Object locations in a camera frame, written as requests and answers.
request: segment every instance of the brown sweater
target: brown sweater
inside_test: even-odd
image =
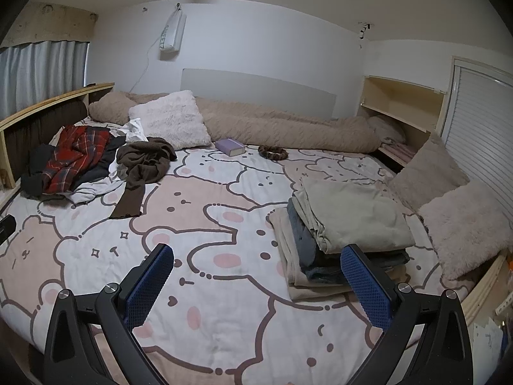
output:
[[[160,137],[148,137],[148,141],[135,141],[120,147],[116,161],[127,167],[127,185],[110,218],[140,216],[145,185],[160,180],[169,169],[171,160],[176,160],[176,153]]]

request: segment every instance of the hair scrunchie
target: hair scrunchie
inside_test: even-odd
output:
[[[284,160],[288,158],[288,152],[278,146],[259,146],[258,153],[268,160]]]

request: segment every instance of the mattress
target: mattress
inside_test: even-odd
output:
[[[213,148],[178,151],[162,180],[146,186],[136,218],[109,219],[124,185],[79,206],[19,194],[4,211],[17,231],[0,246],[2,317],[43,352],[59,290],[98,292],[167,243],[174,269],[133,334],[169,383],[345,384],[381,330],[352,294],[290,300],[269,214],[304,176],[383,188],[391,174],[362,154],[288,152],[276,163],[256,146],[233,158]],[[451,287],[463,299],[474,282],[443,282],[422,224],[405,215],[416,239],[407,249],[410,284],[432,294]],[[101,330],[94,333],[114,379],[126,383]]]

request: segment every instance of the cable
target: cable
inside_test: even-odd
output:
[[[148,70],[148,66],[150,66],[150,50],[152,47],[155,46],[155,43],[157,43],[159,40],[160,40],[160,36],[158,38],[155,39],[155,42],[152,43],[152,45],[148,48],[148,50],[146,51],[146,67],[144,68],[144,71],[142,74],[140,74],[140,77],[139,79],[137,80],[137,82],[133,85],[132,88],[130,88],[130,91],[129,92],[132,92],[132,90],[135,88],[135,86],[139,83],[139,81],[143,78],[144,74],[146,74],[146,71]]]
[[[174,12],[177,12],[178,10],[181,10],[180,3],[176,3],[176,9]],[[155,42],[152,43],[152,45],[148,48],[146,51],[146,67],[144,68],[144,71],[142,74],[140,74],[139,79],[136,81],[136,83],[133,85],[132,88],[130,88],[129,92],[132,92],[132,90],[135,88],[135,86],[139,83],[141,79],[143,79],[144,74],[146,74],[146,71],[148,70],[148,67],[150,66],[150,50],[152,47],[155,46],[155,43],[157,43],[162,38],[162,33],[158,36],[158,38],[155,39]]]

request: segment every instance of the louvered door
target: louvered door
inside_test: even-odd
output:
[[[442,139],[460,168],[494,191],[513,222],[513,78],[456,60]]]

